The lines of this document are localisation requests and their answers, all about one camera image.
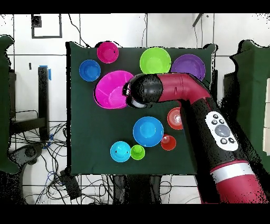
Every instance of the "light blue bowl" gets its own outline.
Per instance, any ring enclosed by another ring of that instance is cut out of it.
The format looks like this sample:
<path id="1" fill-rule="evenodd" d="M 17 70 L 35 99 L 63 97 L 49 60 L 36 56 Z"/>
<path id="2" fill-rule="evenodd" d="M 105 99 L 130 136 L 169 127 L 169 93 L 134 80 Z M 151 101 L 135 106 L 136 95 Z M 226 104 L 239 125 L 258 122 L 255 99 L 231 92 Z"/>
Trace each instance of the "light blue bowl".
<path id="1" fill-rule="evenodd" d="M 87 82 L 93 82 L 100 76 L 100 66 L 94 60 L 86 60 L 81 63 L 79 68 L 80 76 Z"/>
<path id="2" fill-rule="evenodd" d="M 144 147 L 153 147 L 159 144 L 163 134 L 162 123 L 154 117 L 142 117 L 133 127 L 135 141 Z"/>
<path id="3" fill-rule="evenodd" d="M 116 162 L 122 163 L 129 159 L 131 148 L 126 142 L 115 142 L 111 147 L 111 157 Z"/>

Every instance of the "lime green bowl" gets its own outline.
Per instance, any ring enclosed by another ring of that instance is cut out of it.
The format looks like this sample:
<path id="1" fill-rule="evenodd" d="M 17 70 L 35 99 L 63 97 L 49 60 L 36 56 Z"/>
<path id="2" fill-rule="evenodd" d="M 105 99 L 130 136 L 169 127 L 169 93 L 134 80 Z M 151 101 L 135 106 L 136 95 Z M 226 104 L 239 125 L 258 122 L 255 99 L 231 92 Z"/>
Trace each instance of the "lime green bowl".
<path id="1" fill-rule="evenodd" d="M 144 74 L 167 73 L 171 57 L 163 48 L 149 48 L 141 55 L 140 68 Z"/>
<path id="2" fill-rule="evenodd" d="M 144 158 L 146 152 L 141 145 L 135 145 L 131 148 L 131 157 L 135 160 L 141 160 Z"/>

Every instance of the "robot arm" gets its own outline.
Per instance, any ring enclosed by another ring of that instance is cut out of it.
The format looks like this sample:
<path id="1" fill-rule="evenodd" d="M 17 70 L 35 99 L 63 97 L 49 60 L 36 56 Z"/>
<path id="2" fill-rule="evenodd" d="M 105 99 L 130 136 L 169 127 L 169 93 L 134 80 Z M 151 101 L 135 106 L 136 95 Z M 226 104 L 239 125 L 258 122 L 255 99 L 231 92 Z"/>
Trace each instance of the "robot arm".
<path id="1" fill-rule="evenodd" d="M 177 100 L 187 140 L 199 169 L 211 174 L 221 202 L 267 203 L 240 139 L 231 132 L 206 87 L 185 73 L 139 74 L 123 88 L 127 104 L 146 108 Z"/>

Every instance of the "white control panel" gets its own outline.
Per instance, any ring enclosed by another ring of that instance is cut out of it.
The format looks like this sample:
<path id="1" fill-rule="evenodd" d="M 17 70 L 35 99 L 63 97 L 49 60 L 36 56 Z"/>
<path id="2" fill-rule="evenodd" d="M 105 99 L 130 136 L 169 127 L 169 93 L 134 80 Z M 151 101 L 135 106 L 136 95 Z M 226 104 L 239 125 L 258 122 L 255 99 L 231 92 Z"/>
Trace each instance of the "white control panel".
<path id="1" fill-rule="evenodd" d="M 209 112 L 206 115 L 205 122 L 218 147 L 226 151 L 235 151 L 238 149 L 238 143 L 220 113 L 216 111 Z"/>

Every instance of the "plastic bowl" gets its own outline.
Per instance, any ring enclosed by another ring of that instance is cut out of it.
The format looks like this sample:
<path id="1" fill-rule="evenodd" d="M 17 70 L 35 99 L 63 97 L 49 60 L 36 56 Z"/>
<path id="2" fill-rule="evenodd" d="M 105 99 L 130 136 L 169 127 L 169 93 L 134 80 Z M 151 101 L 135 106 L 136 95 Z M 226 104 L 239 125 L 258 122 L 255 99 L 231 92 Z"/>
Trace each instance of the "plastic bowl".
<path id="1" fill-rule="evenodd" d="M 163 137 L 163 125 L 154 117 L 142 117 L 133 127 L 133 136 L 136 142 L 144 147 L 157 145 Z"/>
<path id="2" fill-rule="evenodd" d="M 87 82 L 92 82 L 100 76 L 100 66 L 94 60 L 85 60 L 81 63 L 79 68 L 80 76 Z"/>
<path id="3" fill-rule="evenodd" d="M 111 157 L 116 162 L 122 163 L 129 159 L 131 148 L 128 143 L 119 141 L 115 142 L 110 150 Z"/>
<path id="4" fill-rule="evenodd" d="M 171 67 L 171 57 L 163 48 L 149 48 L 140 58 L 140 68 L 144 74 L 166 73 Z"/>
<path id="5" fill-rule="evenodd" d="M 184 54 L 177 58 L 171 67 L 171 72 L 189 73 L 202 81 L 205 77 L 205 64 L 194 54 Z"/>
<path id="6" fill-rule="evenodd" d="M 176 146 L 176 140 L 171 135 L 164 134 L 161 140 L 161 147 L 166 151 L 171 151 Z"/>
<path id="7" fill-rule="evenodd" d="M 168 113 L 167 122 L 171 128 L 175 130 L 182 130 L 183 124 L 180 115 L 180 107 L 175 107 Z"/>
<path id="8" fill-rule="evenodd" d="M 99 60 L 104 63 L 113 63 L 119 55 L 118 47 L 112 42 L 103 42 L 97 49 Z"/>
<path id="9" fill-rule="evenodd" d="M 141 145 L 134 145 L 131 148 L 130 154 L 134 160 L 141 160 L 142 158 L 144 158 L 146 151 Z"/>
<path id="10" fill-rule="evenodd" d="M 121 109 L 127 106 L 123 86 L 133 74 L 127 71 L 113 71 L 100 79 L 94 89 L 95 102 L 104 109 Z"/>

